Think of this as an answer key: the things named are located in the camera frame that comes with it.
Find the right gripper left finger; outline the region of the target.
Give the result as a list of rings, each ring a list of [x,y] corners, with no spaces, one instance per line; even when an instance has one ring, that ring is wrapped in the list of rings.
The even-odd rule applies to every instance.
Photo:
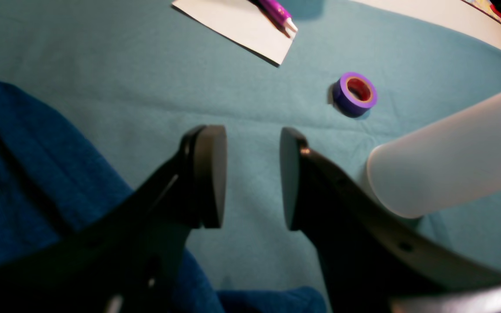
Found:
[[[0,313],[164,313],[192,229],[220,228],[221,125],[186,132],[176,154],[80,233],[0,266]]]

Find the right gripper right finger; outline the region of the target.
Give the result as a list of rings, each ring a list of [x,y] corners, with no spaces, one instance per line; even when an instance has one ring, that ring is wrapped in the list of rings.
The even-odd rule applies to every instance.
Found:
[[[377,205],[293,127],[280,136],[287,228],[314,245],[335,313],[501,313],[501,272]]]

